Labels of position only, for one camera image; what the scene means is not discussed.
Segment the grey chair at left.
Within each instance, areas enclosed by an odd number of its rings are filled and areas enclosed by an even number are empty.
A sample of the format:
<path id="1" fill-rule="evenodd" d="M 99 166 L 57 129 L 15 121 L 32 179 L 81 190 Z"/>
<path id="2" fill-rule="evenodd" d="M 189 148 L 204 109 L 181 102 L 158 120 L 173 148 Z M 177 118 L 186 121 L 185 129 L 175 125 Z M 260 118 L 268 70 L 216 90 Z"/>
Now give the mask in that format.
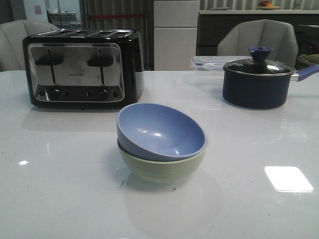
<path id="1" fill-rule="evenodd" d="M 48 22 L 16 20 L 0 25 L 0 70 L 24 70 L 23 40 L 31 35 L 57 30 Z"/>

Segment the black chrome four-slot toaster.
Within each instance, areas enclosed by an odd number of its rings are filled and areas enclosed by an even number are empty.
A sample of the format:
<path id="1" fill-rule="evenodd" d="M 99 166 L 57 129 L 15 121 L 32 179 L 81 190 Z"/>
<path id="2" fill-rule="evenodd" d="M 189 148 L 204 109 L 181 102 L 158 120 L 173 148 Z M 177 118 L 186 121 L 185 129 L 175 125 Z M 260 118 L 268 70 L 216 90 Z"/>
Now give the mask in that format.
<path id="1" fill-rule="evenodd" d="M 28 36 L 30 101 L 39 108 L 120 109 L 144 90 L 141 34 L 133 29 L 60 29 Z"/>

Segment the glass lid blue knob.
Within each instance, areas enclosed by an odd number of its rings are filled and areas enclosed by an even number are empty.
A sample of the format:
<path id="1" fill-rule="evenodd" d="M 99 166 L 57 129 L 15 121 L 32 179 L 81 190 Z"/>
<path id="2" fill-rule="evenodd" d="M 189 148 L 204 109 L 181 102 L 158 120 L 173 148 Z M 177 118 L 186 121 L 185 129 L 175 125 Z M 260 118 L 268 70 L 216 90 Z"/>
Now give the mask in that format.
<path id="1" fill-rule="evenodd" d="M 252 76 L 285 76 L 295 71 L 289 64 L 268 59 L 273 48 L 249 47 L 248 50 L 251 58 L 230 61 L 224 64 L 223 69 Z"/>

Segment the brown cushion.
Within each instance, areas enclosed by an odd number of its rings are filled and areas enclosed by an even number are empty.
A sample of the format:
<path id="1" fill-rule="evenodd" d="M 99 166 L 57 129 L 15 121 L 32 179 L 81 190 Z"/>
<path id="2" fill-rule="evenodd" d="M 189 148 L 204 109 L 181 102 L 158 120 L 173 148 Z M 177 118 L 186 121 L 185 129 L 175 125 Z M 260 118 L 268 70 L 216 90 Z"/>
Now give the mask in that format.
<path id="1" fill-rule="evenodd" d="M 305 55 L 302 54 L 298 56 L 297 67 L 298 69 L 303 69 L 308 66 L 318 65 L 319 64 L 319 54 Z"/>

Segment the green bowl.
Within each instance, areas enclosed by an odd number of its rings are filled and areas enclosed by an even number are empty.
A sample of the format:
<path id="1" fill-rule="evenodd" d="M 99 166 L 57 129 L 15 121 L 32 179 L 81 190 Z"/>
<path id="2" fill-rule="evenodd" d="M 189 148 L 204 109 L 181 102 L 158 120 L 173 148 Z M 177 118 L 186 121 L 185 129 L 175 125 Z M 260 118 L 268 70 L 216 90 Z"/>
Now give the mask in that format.
<path id="1" fill-rule="evenodd" d="M 118 144 L 121 157 L 126 166 L 138 177 L 155 183 L 172 183 L 189 177 L 200 166 L 206 150 L 199 154 L 177 161 L 150 161 L 127 153 Z"/>

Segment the white cabinet column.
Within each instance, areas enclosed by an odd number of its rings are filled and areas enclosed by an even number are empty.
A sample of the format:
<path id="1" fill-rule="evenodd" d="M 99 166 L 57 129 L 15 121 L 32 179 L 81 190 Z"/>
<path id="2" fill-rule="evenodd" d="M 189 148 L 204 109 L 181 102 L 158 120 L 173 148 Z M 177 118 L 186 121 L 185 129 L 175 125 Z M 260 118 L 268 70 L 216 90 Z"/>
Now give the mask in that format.
<path id="1" fill-rule="evenodd" d="M 154 70 L 189 70 L 196 55 L 198 12 L 198 0 L 154 1 Z"/>

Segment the blue bowl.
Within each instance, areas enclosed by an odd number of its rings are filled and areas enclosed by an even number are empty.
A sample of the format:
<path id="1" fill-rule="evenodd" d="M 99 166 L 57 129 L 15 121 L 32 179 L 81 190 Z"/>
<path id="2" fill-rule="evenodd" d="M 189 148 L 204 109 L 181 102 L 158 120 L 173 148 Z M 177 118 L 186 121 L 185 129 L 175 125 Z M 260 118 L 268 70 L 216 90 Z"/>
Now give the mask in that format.
<path id="1" fill-rule="evenodd" d="M 117 115 L 120 146 L 131 155 L 151 161 L 177 161 L 202 152 L 207 139 L 199 124 L 173 108 L 136 103 Z"/>

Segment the clear plastic food container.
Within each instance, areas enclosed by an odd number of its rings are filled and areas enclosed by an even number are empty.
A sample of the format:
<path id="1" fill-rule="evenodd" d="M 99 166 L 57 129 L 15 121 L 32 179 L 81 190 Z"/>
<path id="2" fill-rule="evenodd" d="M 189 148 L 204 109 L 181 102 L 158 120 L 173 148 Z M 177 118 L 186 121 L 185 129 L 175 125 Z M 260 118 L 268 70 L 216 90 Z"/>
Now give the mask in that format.
<path id="1" fill-rule="evenodd" d="M 211 91 L 217 87 L 217 92 L 222 92 L 224 79 L 224 64 L 230 61 L 251 59 L 250 56 L 194 56 L 190 61 L 190 67 L 194 70 L 194 85 Z"/>

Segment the grey upholstered chair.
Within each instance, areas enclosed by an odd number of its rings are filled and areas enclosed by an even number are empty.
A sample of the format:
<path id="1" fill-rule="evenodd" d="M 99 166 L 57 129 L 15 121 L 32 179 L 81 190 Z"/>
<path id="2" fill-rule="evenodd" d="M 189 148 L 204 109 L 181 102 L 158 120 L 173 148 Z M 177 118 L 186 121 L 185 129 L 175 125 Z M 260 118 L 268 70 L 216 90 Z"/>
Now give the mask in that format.
<path id="1" fill-rule="evenodd" d="M 249 56 L 249 47 L 267 47 L 274 50 L 268 59 L 294 66 L 298 44 L 291 24 L 261 19 L 236 25 L 217 47 L 218 56 Z"/>

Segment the fruit plate on counter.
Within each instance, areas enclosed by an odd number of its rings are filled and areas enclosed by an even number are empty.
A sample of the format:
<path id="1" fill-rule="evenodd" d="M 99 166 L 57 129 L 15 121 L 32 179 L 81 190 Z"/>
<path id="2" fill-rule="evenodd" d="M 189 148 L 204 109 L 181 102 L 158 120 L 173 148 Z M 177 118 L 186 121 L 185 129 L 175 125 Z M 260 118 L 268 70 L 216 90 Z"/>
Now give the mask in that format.
<path id="1" fill-rule="evenodd" d="M 279 6 L 274 6 L 268 0 L 262 0 L 257 4 L 257 9 L 260 10 L 278 10 L 280 9 Z"/>

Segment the dark counter sideboard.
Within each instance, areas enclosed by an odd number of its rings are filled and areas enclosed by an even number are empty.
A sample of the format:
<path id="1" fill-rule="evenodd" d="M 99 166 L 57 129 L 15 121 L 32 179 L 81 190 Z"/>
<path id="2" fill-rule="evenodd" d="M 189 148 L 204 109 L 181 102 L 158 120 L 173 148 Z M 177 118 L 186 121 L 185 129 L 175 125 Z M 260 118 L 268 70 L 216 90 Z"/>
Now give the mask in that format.
<path id="1" fill-rule="evenodd" d="M 296 58 L 295 27 L 318 25 L 317 10 L 201 11 L 197 38 L 198 56 L 249 55 L 249 48 L 273 48 L 268 57 L 288 62 Z"/>

